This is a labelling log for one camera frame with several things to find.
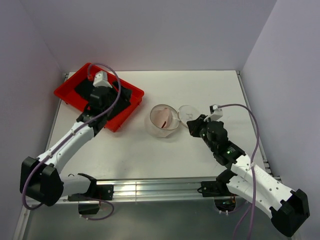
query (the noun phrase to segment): white wall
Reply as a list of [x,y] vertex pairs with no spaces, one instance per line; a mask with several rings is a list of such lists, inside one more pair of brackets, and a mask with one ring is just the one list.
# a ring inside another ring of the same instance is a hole
[[278,0],[242,71],[271,169],[308,195],[306,240],[320,236],[319,12],[319,0]]
[[21,211],[21,163],[46,146],[61,71],[18,0],[0,1],[0,238],[11,239]]
[[241,70],[276,0],[21,0],[61,68]]

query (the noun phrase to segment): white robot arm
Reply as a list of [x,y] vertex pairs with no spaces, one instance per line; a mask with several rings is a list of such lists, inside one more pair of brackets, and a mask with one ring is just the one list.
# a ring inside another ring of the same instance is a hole
[[252,203],[253,168],[256,182],[255,206],[271,218],[272,224],[282,234],[291,237],[310,216],[307,195],[300,189],[292,190],[258,165],[251,164],[251,158],[229,140],[224,123],[217,121],[222,117],[222,110],[213,105],[210,106],[210,112],[209,116],[202,114],[198,119],[187,122],[190,135],[202,138],[217,162],[226,167],[215,182],[201,182],[202,196],[236,194]]
[[130,105],[131,91],[122,87],[123,91],[119,91],[118,97],[117,90],[108,83],[107,73],[104,71],[95,75],[92,85],[94,88],[88,104],[70,131],[37,158],[27,157],[22,162],[20,192],[23,199],[28,196],[52,206],[63,196],[82,194],[85,197],[95,197],[95,178],[84,173],[61,178],[60,173],[71,157],[96,136],[108,120]]

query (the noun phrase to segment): metal frame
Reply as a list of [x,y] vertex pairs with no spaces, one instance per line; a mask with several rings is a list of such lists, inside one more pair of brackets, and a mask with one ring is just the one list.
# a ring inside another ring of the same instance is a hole
[[[245,99],[246,105],[250,108],[246,92],[241,80],[240,72],[236,72],[239,84]],[[53,119],[50,135],[46,144],[48,150],[58,111],[61,105],[61,100],[58,102],[57,110]],[[265,170],[267,173],[272,174],[268,160],[266,158],[262,144],[260,143],[260,150],[263,157]],[[215,177],[186,177],[186,178],[157,178],[157,179],[115,179],[115,180],[98,180],[98,185],[114,185],[114,193],[112,202],[151,202],[151,201],[181,201],[181,200],[201,200],[204,199],[197,189],[201,187],[202,181],[215,181]],[[224,199],[226,197],[215,197],[215,199]],[[68,201],[67,197],[62,197],[56,204],[78,204],[78,203],[91,203],[92,201]],[[31,198],[27,200],[29,205],[36,205],[37,202]],[[21,214],[13,236],[14,240],[22,240],[26,226],[29,220],[30,211],[22,207]]]

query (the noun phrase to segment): clear glass bowl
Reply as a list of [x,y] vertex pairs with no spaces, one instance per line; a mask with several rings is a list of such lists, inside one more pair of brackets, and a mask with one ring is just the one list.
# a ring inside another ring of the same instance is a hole
[[[156,118],[158,117],[159,111],[162,111],[164,109],[170,110],[172,114],[172,119],[169,126],[167,126],[166,128],[161,128],[156,125]],[[156,138],[165,138],[169,136],[175,130],[177,130],[177,128],[179,127],[179,123],[180,123],[180,120],[179,120],[178,112],[173,107],[165,104],[159,104],[153,107],[149,112],[149,114],[147,114],[147,116],[145,116],[145,119],[144,119],[145,129],[150,135]]]

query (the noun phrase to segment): white table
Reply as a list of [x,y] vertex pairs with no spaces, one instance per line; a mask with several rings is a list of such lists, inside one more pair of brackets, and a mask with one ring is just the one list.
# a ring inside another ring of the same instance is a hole
[[[97,179],[216,177],[225,170],[200,138],[180,124],[169,138],[154,138],[144,118],[158,104],[176,109],[192,105],[209,114],[212,104],[245,105],[235,71],[120,71],[120,78],[144,90],[142,103],[116,133],[103,129],[67,163],[62,176],[86,173]],[[61,102],[49,146],[70,130],[80,111]],[[231,141],[252,154],[256,136],[249,114],[240,107],[223,109],[224,127]],[[263,169],[261,152],[255,162]]]

